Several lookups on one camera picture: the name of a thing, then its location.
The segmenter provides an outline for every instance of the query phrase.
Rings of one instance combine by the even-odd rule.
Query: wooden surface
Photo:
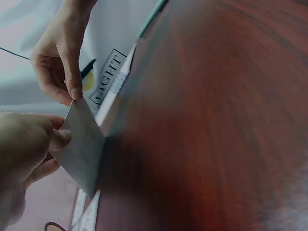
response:
[[[170,0],[103,130],[97,230],[308,230],[308,1]]]

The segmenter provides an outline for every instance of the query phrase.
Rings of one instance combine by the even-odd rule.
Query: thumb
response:
[[[51,136],[49,151],[60,151],[66,147],[72,139],[71,132],[69,130],[56,130],[53,129]]]
[[[73,100],[82,97],[82,80],[79,70],[79,53],[60,54],[65,73],[66,88]]]

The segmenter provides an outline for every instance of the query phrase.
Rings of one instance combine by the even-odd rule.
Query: fingernail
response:
[[[60,130],[59,131],[63,140],[65,140],[67,143],[69,143],[72,139],[72,133],[69,130]]]
[[[71,95],[73,100],[79,100],[82,97],[82,88],[71,89]]]

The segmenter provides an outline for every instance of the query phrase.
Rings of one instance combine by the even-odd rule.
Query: wrist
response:
[[[87,18],[96,2],[97,0],[64,0],[62,7],[71,14]]]

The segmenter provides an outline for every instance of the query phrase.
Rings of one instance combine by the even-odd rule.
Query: hand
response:
[[[81,3],[64,1],[31,55],[42,92],[67,106],[82,97],[78,62],[90,10]]]
[[[48,151],[69,144],[71,133],[57,130],[63,121],[54,115],[0,112],[0,230],[22,216],[27,188],[59,168]]]

